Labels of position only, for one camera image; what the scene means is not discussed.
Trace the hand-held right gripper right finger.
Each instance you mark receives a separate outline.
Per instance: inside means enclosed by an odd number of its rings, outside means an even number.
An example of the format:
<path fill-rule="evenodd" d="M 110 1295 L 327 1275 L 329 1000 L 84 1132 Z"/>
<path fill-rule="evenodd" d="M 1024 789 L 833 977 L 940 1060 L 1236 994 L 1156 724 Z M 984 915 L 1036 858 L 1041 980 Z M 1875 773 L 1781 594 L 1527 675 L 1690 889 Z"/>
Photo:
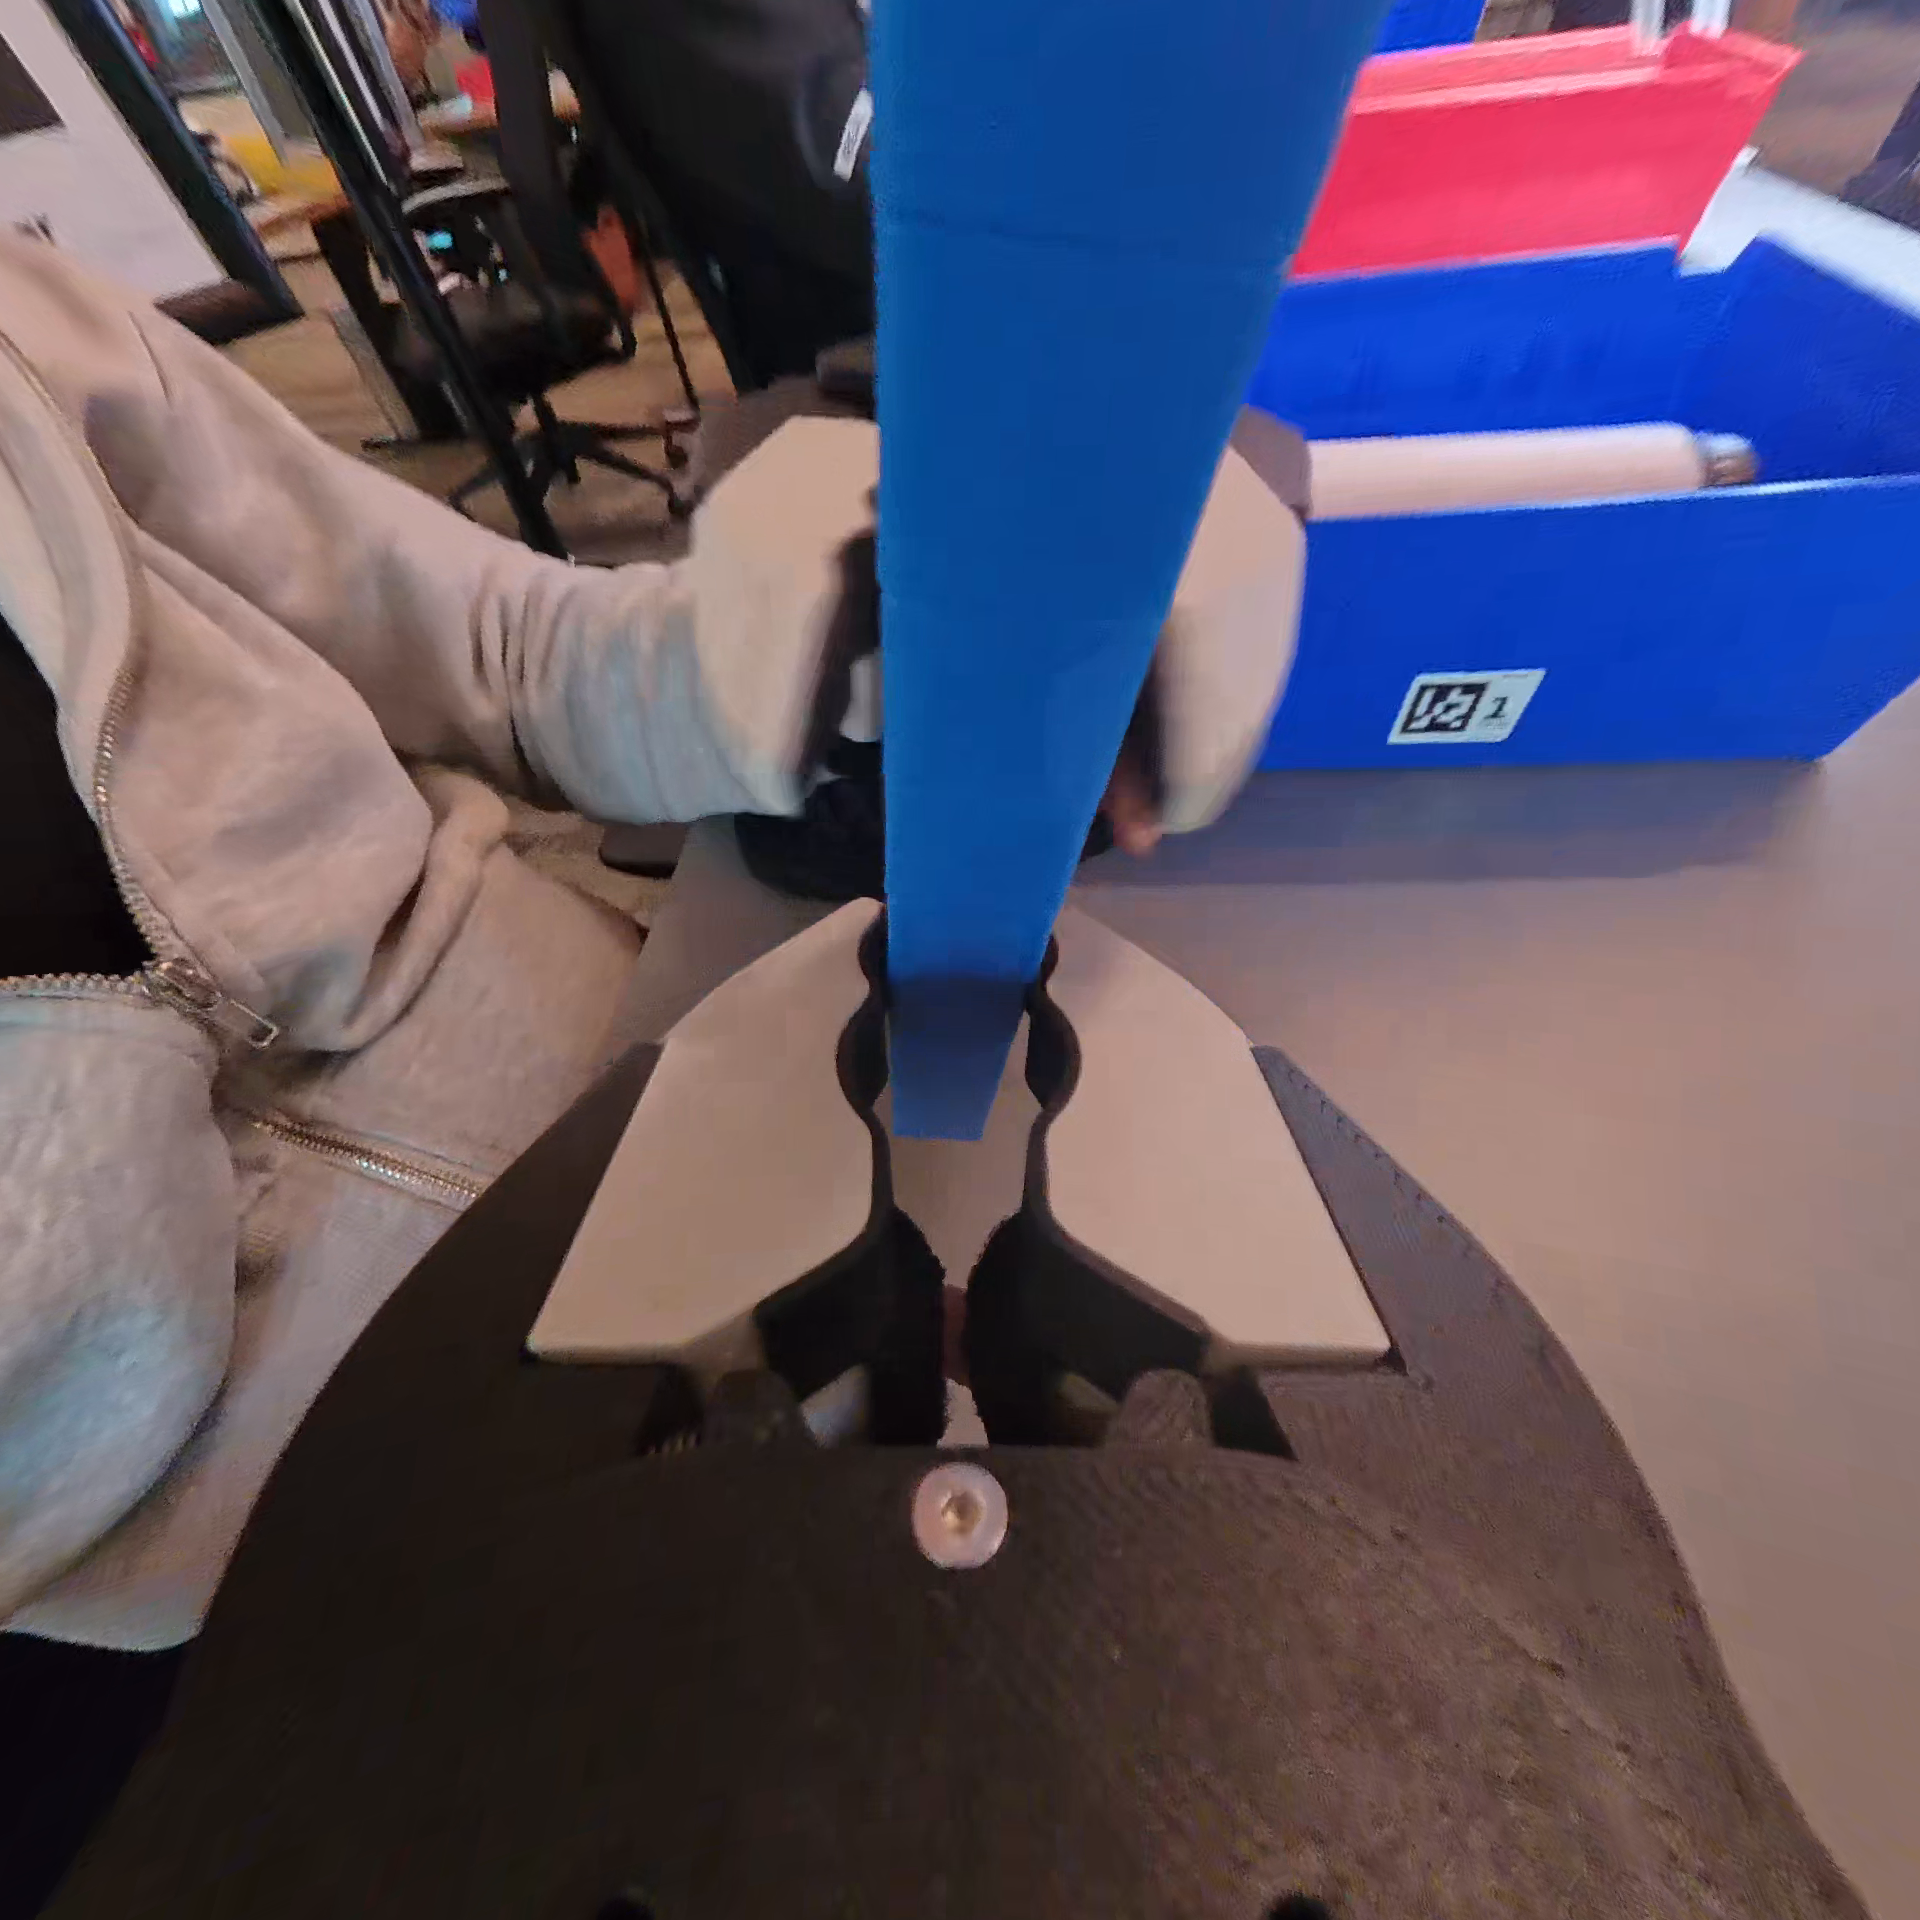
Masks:
<path fill-rule="evenodd" d="M 1359 1375 L 1393 1337 L 1247 1033 L 1077 907 L 1024 1001 L 1034 1113 L 970 1271 L 994 1444 L 1092 1444 L 1146 1375 L 1221 1444 L 1281 1444 L 1258 1382 Z"/>

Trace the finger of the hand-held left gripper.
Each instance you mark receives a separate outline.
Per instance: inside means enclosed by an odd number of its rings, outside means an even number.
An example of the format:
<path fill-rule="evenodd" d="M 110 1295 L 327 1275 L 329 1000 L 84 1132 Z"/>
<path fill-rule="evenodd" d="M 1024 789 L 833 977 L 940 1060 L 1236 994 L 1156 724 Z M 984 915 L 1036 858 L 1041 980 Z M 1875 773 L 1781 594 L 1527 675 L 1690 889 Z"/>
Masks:
<path fill-rule="evenodd" d="M 794 416 L 691 517 L 700 713 L 742 787 L 810 787 L 880 737 L 877 483 L 874 421 Z"/>
<path fill-rule="evenodd" d="M 1153 656 L 1157 815 L 1209 825 L 1258 764 L 1298 647 L 1310 451 L 1245 403 L 1230 429 Z"/>

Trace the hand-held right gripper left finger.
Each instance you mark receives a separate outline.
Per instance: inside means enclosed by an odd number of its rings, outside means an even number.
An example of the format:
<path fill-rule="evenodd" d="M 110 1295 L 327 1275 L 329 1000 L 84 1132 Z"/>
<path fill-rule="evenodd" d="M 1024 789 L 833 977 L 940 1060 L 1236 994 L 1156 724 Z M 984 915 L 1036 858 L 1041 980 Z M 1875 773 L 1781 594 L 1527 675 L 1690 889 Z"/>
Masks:
<path fill-rule="evenodd" d="M 933 1444 L 946 1275 L 899 1209 L 885 919 L 846 903 L 676 1020 L 526 1336 L 544 1363 L 656 1365 L 708 1398 L 767 1374 L 815 1428 Z"/>

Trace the long blue square bar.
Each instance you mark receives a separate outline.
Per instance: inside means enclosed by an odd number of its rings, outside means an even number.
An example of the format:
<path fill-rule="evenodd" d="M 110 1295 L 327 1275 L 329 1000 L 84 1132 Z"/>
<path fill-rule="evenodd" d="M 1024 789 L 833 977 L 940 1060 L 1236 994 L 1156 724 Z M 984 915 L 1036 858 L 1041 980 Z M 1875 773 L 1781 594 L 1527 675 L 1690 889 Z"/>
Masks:
<path fill-rule="evenodd" d="M 976 1140 L 1386 4 L 876 4 L 892 1128 Z"/>

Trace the person's left forearm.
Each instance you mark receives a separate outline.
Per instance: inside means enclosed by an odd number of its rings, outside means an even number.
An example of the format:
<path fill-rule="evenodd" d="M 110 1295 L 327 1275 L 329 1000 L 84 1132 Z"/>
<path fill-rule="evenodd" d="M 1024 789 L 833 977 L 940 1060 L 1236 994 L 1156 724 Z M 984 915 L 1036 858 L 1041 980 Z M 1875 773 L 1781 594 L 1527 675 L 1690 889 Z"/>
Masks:
<path fill-rule="evenodd" d="M 708 732 L 689 550 L 579 566 L 413 490 L 393 510 L 366 566 L 393 619 L 366 700 L 401 756 L 608 824 L 799 813 L 810 785 L 739 785 Z"/>

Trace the person's left hand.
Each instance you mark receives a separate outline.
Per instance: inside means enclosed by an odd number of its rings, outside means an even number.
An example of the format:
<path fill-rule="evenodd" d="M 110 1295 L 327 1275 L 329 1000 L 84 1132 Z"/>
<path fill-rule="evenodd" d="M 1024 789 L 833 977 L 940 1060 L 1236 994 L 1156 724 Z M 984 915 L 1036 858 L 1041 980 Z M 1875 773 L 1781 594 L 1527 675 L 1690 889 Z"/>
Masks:
<path fill-rule="evenodd" d="M 1153 851 L 1164 837 L 1162 726 L 1157 695 L 1149 685 L 1128 718 L 1099 815 L 1111 845 L 1128 856 Z"/>

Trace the white paper roll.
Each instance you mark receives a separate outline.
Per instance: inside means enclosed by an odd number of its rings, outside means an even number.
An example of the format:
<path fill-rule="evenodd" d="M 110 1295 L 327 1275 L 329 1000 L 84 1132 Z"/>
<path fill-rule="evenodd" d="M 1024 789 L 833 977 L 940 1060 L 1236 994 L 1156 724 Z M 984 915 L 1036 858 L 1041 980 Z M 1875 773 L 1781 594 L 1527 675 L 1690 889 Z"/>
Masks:
<path fill-rule="evenodd" d="M 1690 493 L 1762 478 L 1754 444 L 1679 421 L 1308 444 L 1308 517 L 1450 515 Z"/>

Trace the black office chair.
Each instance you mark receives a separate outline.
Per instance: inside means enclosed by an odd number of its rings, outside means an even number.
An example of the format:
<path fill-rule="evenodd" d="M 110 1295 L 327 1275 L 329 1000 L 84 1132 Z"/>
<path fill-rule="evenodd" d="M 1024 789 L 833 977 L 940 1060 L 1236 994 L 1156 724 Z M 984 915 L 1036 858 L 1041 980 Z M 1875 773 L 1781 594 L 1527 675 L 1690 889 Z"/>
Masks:
<path fill-rule="evenodd" d="M 637 337 L 634 315 L 602 272 L 585 239 L 570 226 L 561 175 L 548 165 L 536 180 L 531 224 L 520 217 L 514 185 L 497 175 L 457 171 L 441 182 L 413 180 L 401 199 L 437 288 L 452 308 L 457 335 L 476 350 L 485 387 L 508 414 L 511 450 L 529 468 L 548 506 L 554 483 L 575 485 L 593 466 L 661 493 L 666 512 L 686 520 L 696 503 L 688 483 L 688 437 L 700 423 L 700 402 L 670 312 L 659 324 L 684 387 L 684 406 L 645 423 L 563 417 L 554 392 L 590 371 L 626 365 Z M 439 444 L 471 440 L 461 420 L 430 381 L 420 328 L 364 238 L 346 220 L 346 197 L 307 217 L 315 245 L 348 299 L 348 310 L 412 420 L 389 440 Z M 463 512 L 488 485 L 485 456 L 446 502 Z"/>

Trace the black tripod stand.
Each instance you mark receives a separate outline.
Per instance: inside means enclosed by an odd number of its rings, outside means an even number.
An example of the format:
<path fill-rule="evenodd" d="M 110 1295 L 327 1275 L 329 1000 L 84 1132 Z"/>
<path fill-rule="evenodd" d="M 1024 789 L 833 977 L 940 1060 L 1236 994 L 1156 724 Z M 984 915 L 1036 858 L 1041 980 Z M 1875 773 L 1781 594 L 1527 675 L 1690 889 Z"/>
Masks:
<path fill-rule="evenodd" d="M 167 293 L 167 310 L 216 343 L 291 320 L 296 301 L 279 265 L 139 54 L 120 4 L 54 2 L 45 11 L 216 265 L 213 279 Z M 373 5 L 276 2 L 240 4 L 238 11 L 332 165 L 348 203 L 348 226 L 422 332 L 430 381 L 484 450 L 485 473 L 499 483 L 518 533 L 536 552 L 561 557 L 563 539 L 529 468 L 514 451 L 510 416 L 485 387 L 477 352 L 460 335 L 405 220 L 420 123 Z"/>

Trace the red plastic bin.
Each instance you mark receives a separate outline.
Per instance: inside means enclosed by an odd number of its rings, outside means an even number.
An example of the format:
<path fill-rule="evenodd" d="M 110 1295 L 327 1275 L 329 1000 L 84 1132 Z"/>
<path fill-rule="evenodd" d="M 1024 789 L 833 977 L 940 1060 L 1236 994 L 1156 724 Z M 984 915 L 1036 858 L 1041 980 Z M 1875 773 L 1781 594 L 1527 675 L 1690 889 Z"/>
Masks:
<path fill-rule="evenodd" d="M 1391 51 L 1358 75 L 1293 277 L 1678 248 L 1796 45 L 1630 25 Z"/>

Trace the black inner shirt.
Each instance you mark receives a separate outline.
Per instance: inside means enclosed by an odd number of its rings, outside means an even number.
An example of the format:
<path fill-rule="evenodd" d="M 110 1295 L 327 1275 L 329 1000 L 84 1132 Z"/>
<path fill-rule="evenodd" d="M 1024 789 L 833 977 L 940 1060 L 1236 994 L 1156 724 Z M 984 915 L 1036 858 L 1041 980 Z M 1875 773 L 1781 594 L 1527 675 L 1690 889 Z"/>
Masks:
<path fill-rule="evenodd" d="M 1 975 L 134 977 L 150 962 L 69 773 L 58 704 L 1 625 Z"/>

